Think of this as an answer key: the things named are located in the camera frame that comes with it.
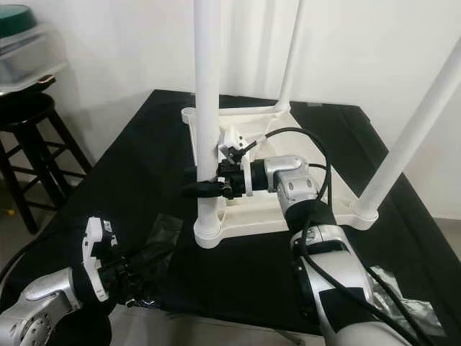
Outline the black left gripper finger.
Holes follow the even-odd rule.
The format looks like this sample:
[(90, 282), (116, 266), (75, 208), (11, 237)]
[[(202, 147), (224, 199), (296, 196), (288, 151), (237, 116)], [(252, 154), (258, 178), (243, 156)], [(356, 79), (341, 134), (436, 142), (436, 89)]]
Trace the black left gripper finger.
[(170, 265), (173, 253), (173, 244), (155, 241), (129, 254), (126, 259), (132, 268), (165, 268)]
[(131, 301), (134, 304), (159, 304), (157, 268), (135, 268), (130, 273)]

